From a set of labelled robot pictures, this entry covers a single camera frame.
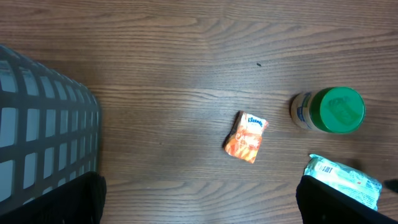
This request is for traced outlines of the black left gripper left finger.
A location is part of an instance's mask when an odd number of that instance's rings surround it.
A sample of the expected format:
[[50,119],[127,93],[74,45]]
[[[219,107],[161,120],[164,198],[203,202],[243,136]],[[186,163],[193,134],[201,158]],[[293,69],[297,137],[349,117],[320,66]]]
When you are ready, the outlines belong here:
[[106,191],[106,179],[96,172],[87,172],[1,215],[1,224],[99,224],[106,201]]

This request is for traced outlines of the orange tissue packet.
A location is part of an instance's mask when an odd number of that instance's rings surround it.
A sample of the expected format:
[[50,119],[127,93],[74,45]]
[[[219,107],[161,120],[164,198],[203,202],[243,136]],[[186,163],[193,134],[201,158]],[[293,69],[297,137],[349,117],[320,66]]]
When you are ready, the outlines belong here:
[[226,138],[224,150],[230,156],[253,164],[261,146],[262,134],[268,124],[266,119],[240,111]]

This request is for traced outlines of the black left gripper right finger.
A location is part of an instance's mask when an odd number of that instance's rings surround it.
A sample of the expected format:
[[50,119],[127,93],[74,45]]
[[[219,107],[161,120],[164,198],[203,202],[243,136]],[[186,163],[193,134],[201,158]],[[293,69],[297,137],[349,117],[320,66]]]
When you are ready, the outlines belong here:
[[301,178],[296,199],[303,224],[397,224],[309,175]]

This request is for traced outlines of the mint green wipes packet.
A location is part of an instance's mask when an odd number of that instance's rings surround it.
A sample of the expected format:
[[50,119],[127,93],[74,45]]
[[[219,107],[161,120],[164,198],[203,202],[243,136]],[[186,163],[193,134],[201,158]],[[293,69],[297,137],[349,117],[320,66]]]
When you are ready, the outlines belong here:
[[311,176],[331,188],[377,211],[382,184],[364,172],[322,156],[311,154],[303,174]]

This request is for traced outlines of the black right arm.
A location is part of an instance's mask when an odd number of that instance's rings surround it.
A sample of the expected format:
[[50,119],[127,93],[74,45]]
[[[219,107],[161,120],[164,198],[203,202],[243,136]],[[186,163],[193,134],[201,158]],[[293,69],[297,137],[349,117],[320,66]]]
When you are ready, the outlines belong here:
[[387,189],[398,193],[398,179],[385,180],[384,185]]

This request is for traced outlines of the green lid jar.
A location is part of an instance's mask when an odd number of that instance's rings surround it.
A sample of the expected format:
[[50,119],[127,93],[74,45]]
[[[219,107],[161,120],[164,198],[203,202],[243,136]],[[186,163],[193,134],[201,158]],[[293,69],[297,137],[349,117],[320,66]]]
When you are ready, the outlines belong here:
[[366,105],[356,90],[336,86],[298,94],[292,100],[290,115],[303,129],[349,134],[362,125]]

